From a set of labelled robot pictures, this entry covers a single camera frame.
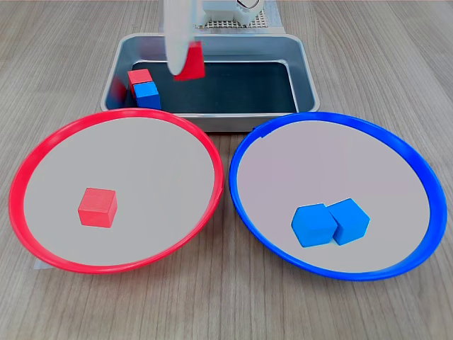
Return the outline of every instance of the red cube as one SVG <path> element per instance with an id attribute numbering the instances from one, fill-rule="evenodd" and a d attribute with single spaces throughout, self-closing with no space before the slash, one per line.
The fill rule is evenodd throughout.
<path id="1" fill-rule="evenodd" d="M 135 98 L 134 85 L 141 83 L 149 83 L 150 81 L 153 81 L 148 69 L 135 69 L 133 71 L 128 71 L 127 75 L 129 77 L 129 89 L 132 92 L 134 98 Z"/>
<path id="2" fill-rule="evenodd" d="M 200 41 L 192 42 L 189 46 L 187 60 L 183 71 L 174 77 L 176 81 L 192 80 L 205 77 L 205 60 L 203 59 L 203 48 Z"/>
<path id="3" fill-rule="evenodd" d="M 79 206 L 82 225 L 90 227 L 112 227 L 118 207 L 113 190 L 87 188 Z"/>

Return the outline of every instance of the wooden table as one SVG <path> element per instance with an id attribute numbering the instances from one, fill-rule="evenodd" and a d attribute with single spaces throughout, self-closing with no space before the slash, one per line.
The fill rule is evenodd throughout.
<path id="1" fill-rule="evenodd" d="M 26 155 L 99 110 L 120 38 L 156 32 L 158 2 L 0 2 L 0 339 L 451 339 L 453 234 L 419 268 L 375 283 L 318 277 L 265 249 L 229 192 L 187 246 L 122 275 L 35 270 L 8 190 Z M 321 110 L 413 145 L 453 200 L 453 3 L 279 2 Z M 213 135 L 225 171 L 243 135 Z"/>

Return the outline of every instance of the blue cube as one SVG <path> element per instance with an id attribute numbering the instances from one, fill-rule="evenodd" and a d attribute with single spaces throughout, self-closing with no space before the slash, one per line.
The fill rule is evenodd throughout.
<path id="1" fill-rule="evenodd" d="M 135 99 L 139 108 L 161 109 L 161 99 L 153 81 L 134 85 Z"/>
<path id="2" fill-rule="evenodd" d="M 291 226 L 301 246 L 312 247 L 330 243 L 338 224 L 320 203 L 297 208 Z"/>
<path id="3" fill-rule="evenodd" d="M 330 205 L 328 211 L 338 223 L 333 234 L 338 245 L 342 246 L 364 237 L 370 218 L 352 198 Z"/>

